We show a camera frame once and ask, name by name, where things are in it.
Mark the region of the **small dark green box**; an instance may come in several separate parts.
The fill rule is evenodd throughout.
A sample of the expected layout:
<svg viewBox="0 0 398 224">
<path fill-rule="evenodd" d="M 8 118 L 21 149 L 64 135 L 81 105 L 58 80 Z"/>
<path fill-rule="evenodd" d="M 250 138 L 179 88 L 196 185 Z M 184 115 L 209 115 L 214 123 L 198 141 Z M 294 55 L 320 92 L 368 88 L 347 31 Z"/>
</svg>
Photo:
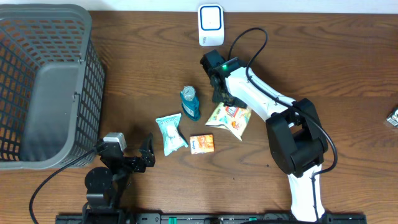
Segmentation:
<svg viewBox="0 0 398 224">
<path fill-rule="evenodd" d="M 391 113 L 386 118 L 386 121 L 393 125 L 394 127 L 398 127 L 398 108 L 394 108 Z"/>
</svg>

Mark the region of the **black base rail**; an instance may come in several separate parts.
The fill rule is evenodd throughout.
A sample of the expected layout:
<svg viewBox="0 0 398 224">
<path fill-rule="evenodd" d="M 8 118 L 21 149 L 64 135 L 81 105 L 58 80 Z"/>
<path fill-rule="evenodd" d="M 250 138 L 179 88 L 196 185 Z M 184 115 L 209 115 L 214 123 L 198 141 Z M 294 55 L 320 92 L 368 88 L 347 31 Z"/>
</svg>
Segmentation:
<svg viewBox="0 0 398 224">
<path fill-rule="evenodd" d="M 266 213 L 264 215 L 161 215 L 158 213 L 137 213 L 128 215 L 124 223 L 130 224 L 239 224 L 239 223 L 298 223 L 289 213 Z M 365 215 L 325 213 L 318 223 L 324 224 L 366 224 Z"/>
</svg>

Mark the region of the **teal mouthwash bottle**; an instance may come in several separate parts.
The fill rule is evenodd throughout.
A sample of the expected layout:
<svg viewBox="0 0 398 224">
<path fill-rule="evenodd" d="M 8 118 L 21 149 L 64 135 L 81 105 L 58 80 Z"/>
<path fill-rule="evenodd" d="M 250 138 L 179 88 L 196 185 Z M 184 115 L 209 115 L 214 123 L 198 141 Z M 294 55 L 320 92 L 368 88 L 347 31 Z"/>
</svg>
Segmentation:
<svg viewBox="0 0 398 224">
<path fill-rule="evenodd" d="M 198 121 L 201 117 L 199 110 L 200 102 L 196 96 L 194 87 L 184 86 L 180 92 L 180 97 L 184 113 L 193 121 Z"/>
</svg>

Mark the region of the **yellow snack bag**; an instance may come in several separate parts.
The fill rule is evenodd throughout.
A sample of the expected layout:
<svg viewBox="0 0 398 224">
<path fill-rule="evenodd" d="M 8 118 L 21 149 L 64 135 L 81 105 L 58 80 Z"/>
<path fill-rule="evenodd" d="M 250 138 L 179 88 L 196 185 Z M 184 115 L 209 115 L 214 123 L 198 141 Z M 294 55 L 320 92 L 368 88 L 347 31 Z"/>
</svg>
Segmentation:
<svg viewBox="0 0 398 224">
<path fill-rule="evenodd" d="M 212 112 L 206 126 L 228 130 L 242 141 L 242 135 L 251 118 L 250 108 L 226 106 L 220 103 Z"/>
</svg>

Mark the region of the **light teal candy packet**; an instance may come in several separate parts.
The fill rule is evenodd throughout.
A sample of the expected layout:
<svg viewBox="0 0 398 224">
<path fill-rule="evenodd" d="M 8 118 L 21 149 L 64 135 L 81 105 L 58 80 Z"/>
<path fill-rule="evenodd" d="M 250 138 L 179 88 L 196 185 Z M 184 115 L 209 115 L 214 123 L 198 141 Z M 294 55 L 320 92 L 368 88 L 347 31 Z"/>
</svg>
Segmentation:
<svg viewBox="0 0 398 224">
<path fill-rule="evenodd" d="M 164 144 L 164 155 L 169 156 L 181 147 L 188 147 L 188 143 L 178 131 L 182 115 L 180 113 L 156 118 Z"/>
</svg>

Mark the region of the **small orange box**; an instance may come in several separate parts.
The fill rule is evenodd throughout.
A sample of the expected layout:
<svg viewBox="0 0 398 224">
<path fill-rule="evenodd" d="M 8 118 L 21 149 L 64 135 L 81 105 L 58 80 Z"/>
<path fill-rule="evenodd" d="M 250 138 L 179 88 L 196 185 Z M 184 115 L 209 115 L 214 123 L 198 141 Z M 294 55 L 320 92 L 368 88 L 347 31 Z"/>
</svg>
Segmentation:
<svg viewBox="0 0 398 224">
<path fill-rule="evenodd" d="M 215 145 L 212 134 L 190 136 L 191 154 L 206 154 L 214 151 Z"/>
</svg>

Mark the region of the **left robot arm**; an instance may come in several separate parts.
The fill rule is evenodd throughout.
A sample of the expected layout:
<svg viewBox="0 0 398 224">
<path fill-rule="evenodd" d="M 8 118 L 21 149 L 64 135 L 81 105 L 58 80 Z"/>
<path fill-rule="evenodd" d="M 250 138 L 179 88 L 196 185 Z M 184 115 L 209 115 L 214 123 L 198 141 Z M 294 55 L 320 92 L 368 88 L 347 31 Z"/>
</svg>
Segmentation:
<svg viewBox="0 0 398 224">
<path fill-rule="evenodd" d="M 155 165 L 153 134 L 139 148 L 140 156 L 124 155 L 127 147 L 123 133 L 109 133 L 93 147 L 103 167 L 87 173 L 85 186 L 87 203 L 83 207 L 82 223 L 134 223 L 134 216 L 119 206 L 131 174 L 143 173 Z"/>
</svg>

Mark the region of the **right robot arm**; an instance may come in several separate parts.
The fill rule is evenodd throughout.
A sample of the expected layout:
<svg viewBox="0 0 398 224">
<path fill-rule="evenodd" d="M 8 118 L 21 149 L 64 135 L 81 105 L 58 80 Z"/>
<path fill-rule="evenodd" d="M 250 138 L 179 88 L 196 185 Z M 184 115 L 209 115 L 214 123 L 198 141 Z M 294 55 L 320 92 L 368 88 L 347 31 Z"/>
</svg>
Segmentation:
<svg viewBox="0 0 398 224">
<path fill-rule="evenodd" d="M 271 156 L 288 175 L 295 219 L 315 222 L 321 218 L 325 209 L 315 173 L 322 169 L 328 143 L 314 104 L 280 94 L 242 60 L 226 60 L 217 50 L 204 54 L 200 64 L 214 88 L 213 102 L 250 108 L 265 122 Z"/>
</svg>

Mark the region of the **white barcode scanner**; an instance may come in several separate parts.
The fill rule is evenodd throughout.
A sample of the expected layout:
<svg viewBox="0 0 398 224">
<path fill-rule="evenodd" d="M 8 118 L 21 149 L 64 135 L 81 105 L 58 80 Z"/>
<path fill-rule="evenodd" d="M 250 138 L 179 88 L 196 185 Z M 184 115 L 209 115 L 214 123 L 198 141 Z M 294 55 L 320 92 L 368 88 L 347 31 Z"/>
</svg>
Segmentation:
<svg viewBox="0 0 398 224">
<path fill-rule="evenodd" d="M 202 47 L 223 45 L 224 10 L 219 4 L 202 4 L 197 10 L 198 42 Z"/>
</svg>

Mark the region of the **grey plastic mesh basket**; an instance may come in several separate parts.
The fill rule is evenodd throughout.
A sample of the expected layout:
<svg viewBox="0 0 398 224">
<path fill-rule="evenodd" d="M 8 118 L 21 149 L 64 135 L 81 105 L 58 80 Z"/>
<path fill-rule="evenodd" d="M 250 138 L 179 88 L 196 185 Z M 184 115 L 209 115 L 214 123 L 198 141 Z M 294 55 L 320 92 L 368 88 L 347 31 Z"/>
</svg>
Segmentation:
<svg viewBox="0 0 398 224">
<path fill-rule="evenodd" d="M 105 71 L 89 12 L 74 4 L 1 6 L 1 169 L 89 164 Z"/>
</svg>

